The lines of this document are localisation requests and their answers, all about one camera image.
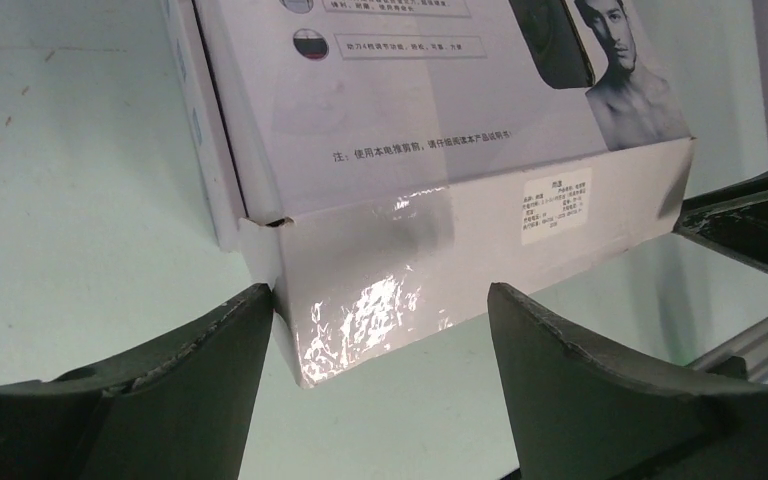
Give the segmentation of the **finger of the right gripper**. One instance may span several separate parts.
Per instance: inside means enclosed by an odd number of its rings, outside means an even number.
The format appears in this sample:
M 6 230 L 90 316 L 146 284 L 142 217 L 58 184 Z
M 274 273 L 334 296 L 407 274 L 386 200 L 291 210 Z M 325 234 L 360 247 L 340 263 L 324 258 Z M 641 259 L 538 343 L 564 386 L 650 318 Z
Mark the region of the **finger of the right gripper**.
M 768 274 L 768 171 L 684 200 L 674 233 Z

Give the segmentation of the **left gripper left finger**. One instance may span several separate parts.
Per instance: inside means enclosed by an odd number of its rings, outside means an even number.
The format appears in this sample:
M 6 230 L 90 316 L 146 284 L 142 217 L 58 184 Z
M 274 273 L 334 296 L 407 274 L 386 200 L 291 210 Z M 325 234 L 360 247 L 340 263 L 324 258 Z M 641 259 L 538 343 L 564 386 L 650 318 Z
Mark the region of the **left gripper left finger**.
M 273 323 L 255 284 L 51 381 L 0 385 L 0 479 L 234 479 Z

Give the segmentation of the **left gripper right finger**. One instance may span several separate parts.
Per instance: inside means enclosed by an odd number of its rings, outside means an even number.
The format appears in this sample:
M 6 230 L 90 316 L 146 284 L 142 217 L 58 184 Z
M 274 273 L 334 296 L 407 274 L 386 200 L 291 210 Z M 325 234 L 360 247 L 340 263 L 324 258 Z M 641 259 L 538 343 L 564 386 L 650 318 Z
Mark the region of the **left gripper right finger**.
M 768 479 L 768 385 L 675 365 L 506 283 L 487 295 L 522 479 Z

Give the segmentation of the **white box with black tray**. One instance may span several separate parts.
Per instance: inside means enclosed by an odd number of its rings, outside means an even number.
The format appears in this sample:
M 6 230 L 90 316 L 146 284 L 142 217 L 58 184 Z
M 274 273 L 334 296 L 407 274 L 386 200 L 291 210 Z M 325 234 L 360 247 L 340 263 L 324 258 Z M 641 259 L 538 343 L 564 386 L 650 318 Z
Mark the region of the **white box with black tray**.
M 165 1 L 217 242 L 313 388 L 668 233 L 695 140 L 633 1 Z

